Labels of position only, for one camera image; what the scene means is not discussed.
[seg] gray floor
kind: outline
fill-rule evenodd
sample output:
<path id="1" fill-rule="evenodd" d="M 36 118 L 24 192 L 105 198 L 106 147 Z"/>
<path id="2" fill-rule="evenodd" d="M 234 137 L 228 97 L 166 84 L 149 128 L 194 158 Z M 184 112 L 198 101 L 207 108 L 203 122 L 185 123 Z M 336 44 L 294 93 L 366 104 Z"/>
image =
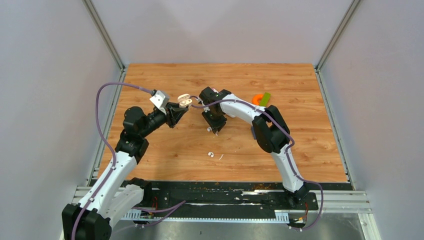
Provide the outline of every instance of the gray floor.
<path id="1" fill-rule="evenodd" d="M 315 218 L 310 213 L 308 219 Z M 134 225 L 120 221 L 115 231 Z M 317 225 L 296 232 L 277 223 L 200 223 L 164 221 L 156 226 L 129 228 L 113 233 L 112 240 L 364 240 L 357 214 L 325 213 Z"/>

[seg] small white object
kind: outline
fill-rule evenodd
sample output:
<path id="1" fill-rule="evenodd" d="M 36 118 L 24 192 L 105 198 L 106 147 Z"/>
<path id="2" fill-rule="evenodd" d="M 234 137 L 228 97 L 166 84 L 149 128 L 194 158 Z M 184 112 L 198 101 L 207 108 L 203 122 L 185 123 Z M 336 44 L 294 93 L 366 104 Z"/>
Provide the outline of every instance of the small white object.
<path id="1" fill-rule="evenodd" d="M 191 99 L 187 99 L 187 100 L 180 101 L 180 102 L 179 102 L 179 106 L 180 106 L 181 108 L 184 108 L 184 107 L 187 107 L 187 106 L 191 106 L 191 105 L 192 105 L 192 103 L 193 103 L 193 100 L 191 100 Z"/>
<path id="2" fill-rule="evenodd" d="M 187 100 L 187 99 L 190 99 L 190 94 L 185 93 L 185 94 L 179 95 L 178 98 L 177 98 L 177 101 L 179 103 L 181 103 L 182 101 Z"/>

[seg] green object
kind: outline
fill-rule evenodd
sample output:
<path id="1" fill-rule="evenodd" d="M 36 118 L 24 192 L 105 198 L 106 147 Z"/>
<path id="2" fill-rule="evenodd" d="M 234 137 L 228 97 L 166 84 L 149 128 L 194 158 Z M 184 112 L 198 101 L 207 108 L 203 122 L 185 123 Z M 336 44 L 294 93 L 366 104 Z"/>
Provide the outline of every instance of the green object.
<path id="1" fill-rule="evenodd" d="M 270 98 L 271 98 L 271 94 L 269 92 L 265 92 L 263 94 L 262 99 L 259 102 L 259 106 L 266 107 L 268 102 L 270 101 Z"/>

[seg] silver bracket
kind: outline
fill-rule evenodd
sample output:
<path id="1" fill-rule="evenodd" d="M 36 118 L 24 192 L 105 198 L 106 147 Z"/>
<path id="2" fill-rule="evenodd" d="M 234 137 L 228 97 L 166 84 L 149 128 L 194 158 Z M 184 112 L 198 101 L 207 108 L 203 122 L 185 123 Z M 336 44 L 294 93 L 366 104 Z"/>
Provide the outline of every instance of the silver bracket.
<path id="1" fill-rule="evenodd" d="M 165 106 L 169 100 L 170 96 L 163 91 L 156 91 L 156 93 L 150 98 L 150 101 L 153 103 L 153 105 L 165 115 L 167 114 Z"/>

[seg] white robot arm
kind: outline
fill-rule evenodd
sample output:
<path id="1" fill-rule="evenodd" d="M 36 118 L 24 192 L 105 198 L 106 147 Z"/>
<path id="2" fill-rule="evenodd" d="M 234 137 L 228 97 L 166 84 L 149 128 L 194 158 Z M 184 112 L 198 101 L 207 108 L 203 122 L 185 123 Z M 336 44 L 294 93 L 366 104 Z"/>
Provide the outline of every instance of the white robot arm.
<path id="1" fill-rule="evenodd" d="M 219 101 L 217 104 L 205 107 L 202 113 L 214 133 L 219 132 L 224 127 L 227 120 L 224 114 L 230 117 L 238 117 L 253 126 L 259 146 L 264 151 L 270 153 L 275 161 L 282 177 L 283 187 L 291 193 L 294 193 L 295 196 L 293 200 L 295 202 L 300 202 L 304 196 L 306 196 L 308 190 L 304 182 L 299 179 L 300 174 L 298 173 L 299 171 L 296 163 L 292 161 L 292 166 L 299 177 L 297 177 L 291 169 L 289 159 L 286 155 L 287 152 L 290 159 L 293 159 L 292 152 L 290 148 L 288 148 L 289 139 L 278 130 L 276 126 L 273 125 L 268 127 L 266 122 L 270 120 L 262 114 L 262 112 L 269 112 L 286 132 L 290 133 L 283 117 L 275 106 L 263 107 L 250 103 L 241 104 L 240 102 L 245 101 L 231 92 L 227 90 L 218 92 L 210 87 L 205 88 L 201 92 L 200 99 L 203 105 L 209 105 Z"/>

